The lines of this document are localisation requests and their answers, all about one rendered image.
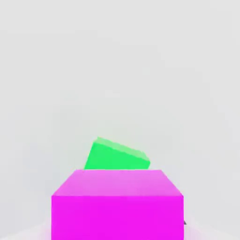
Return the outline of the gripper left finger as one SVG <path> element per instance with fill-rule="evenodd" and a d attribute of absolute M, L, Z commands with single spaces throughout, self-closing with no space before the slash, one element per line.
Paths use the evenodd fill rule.
<path fill-rule="evenodd" d="M 51 223 L 45 222 L 11 237 L 11 240 L 51 240 Z"/>

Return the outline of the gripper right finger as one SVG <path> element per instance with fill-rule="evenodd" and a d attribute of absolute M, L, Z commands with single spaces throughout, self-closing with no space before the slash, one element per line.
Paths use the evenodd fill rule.
<path fill-rule="evenodd" d="M 184 240 L 225 240 L 225 234 L 212 227 L 185 220 Z"/>

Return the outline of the small magenta cube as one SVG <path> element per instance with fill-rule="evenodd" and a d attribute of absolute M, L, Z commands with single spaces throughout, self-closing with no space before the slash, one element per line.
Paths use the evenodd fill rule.
<path fill-rule="evenodd" d="M 51 207 L 51 240 L 184 240 L 184 197 L 161 170 L 76 170 Z"/>

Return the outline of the small green cube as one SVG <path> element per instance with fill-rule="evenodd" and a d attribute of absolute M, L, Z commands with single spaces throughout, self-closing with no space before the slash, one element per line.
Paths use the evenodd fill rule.
<path fill-rule="evenodd" d="M 98 137 L 92 144 L 86 164 L 87 170 L 146 170 L 150 160 L 140 150 Z"/>

